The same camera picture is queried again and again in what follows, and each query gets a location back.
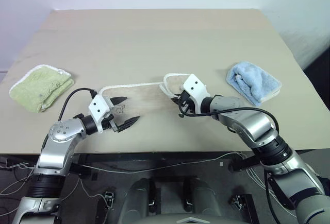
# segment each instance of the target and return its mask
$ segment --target blue towel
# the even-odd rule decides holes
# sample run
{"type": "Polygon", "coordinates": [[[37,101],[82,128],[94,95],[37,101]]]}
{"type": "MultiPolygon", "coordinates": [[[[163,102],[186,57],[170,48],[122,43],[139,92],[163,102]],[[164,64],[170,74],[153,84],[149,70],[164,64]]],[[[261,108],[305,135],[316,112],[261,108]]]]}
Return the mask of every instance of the blue towel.
{"type": "Polygon", "coordinates": [[[241,62],[227,73],[227,82],[255,106],[279,94],[280,81],[249,62],[241,62]]]}

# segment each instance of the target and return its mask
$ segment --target green towel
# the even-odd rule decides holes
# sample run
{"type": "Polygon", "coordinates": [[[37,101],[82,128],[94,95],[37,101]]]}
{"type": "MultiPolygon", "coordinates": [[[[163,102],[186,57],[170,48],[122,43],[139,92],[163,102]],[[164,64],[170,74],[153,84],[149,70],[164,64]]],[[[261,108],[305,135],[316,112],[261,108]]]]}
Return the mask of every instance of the green towel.
{"type": "Polygon", "coordinates": [[[38,65],[30,70],[9,91],[10,97],[30,112],[42,112],[74,84],[64,70],[38,65]]]}

